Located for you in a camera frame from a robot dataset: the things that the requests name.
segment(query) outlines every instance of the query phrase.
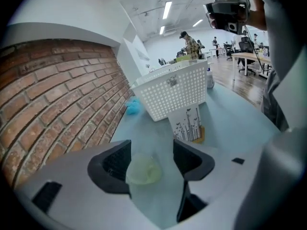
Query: white basket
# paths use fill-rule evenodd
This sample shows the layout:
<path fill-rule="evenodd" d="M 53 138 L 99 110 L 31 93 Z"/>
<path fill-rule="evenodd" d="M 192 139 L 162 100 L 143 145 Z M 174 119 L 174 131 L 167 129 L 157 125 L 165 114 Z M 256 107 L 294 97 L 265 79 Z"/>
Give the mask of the white basket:
<path fill-rule="evenodd" d="M 184 60 L 138 78 L 132 90 L 159 121 L 169 112 L 206 101 L 207 68 L 206 60 Z"/>

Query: fluorescent light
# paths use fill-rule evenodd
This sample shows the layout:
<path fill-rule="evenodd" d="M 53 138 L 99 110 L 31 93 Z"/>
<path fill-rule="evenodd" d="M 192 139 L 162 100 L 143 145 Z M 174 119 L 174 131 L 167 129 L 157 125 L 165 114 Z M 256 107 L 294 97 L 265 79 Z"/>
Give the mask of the fluorescent light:
<path fill-rule="evenodd" d="M 197 26 L 202 20 L 197 21 L 193 26 Z"/>
<path fill-rule="evenodd" d="M 160 35 L 163 33 L 163 31 L 164 31 L 164 27 L 165 26 L 161 26 L 161 29 L 160 29 Z"/>
<path fill-rule="evenodd" d="M 163 20 L 167 18 L 171 5 L 172 5 L 172 2 L 166 2 L 165 8 L 164 8 Z"/>

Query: office chair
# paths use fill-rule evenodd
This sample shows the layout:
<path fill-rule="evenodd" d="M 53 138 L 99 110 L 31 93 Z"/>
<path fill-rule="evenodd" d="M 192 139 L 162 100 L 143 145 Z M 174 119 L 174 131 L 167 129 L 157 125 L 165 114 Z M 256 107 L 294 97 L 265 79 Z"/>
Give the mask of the office chair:
<path fill-rule="evenodd" d="M 226 55 L 229 56 L 226 60 L 228 60 L 228 59 L 232 60 L 231 55 L 234 53 L 234 51 L 231 48 L 229 48 L 229 45 L 227 45 L 227 44 L 224 44 L 224 48 L 225 48 L 225 51 L 226 51 Z"/>
<path fill-rule="evenodd" d="M 239 42 L 239 47 L 241 49 L 241 53 L 243 52 L 246 52 L 246 53 L 253 53 L 253 47 L 254 47 L 254 43 L 250 41 L 249 38 L 246 38 L 246 37 L 242 37 L 241 38 L 242 42 Z M 242 65 L 243 65 L 243 68 L 239 70 L 240 71 L 245 71 L 245 67 L 248 68 L 248 65 L 255 62 L 254 60 L 250 60 L 248 59 L 247 60 L 247 66 L 245 66 L 245 59 L 241 58 L 241 61 L 242 61 Z M 253 72 L 254 75 L 256 75 L 256 72 L 252 69 L 249 69 L 248 68 L 248 71 L 250 72 Z"/>

